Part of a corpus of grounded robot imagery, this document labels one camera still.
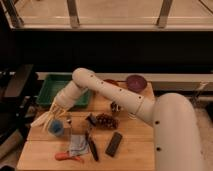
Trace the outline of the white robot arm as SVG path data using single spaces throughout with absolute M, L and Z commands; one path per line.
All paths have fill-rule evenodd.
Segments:
M 46 124 L 68 111 L 86 90 L 99 92 L 127 112 L 153 127 L 155 171 L 206 171 L 195 110 L 177 93 L 152 101 L 99 79 L 86 68 L 77 68 L 72 80 L 55 96 Z

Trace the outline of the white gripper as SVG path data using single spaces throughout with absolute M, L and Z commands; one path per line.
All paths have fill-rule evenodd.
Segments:
M 65 115 L 67 113 L 66 110 L 71 109 L 86 91 L 86 88 L 79 87 L 74 81 L 70 81 L 64 88 L 62 88 L 55 96 L 54 103 L 52 103 L 50 110 L 48 111 L 48 117 L 45 120 L 43 131 L 47 130 L 49 122 L 53 117 L 54 119 L 57 119 Z

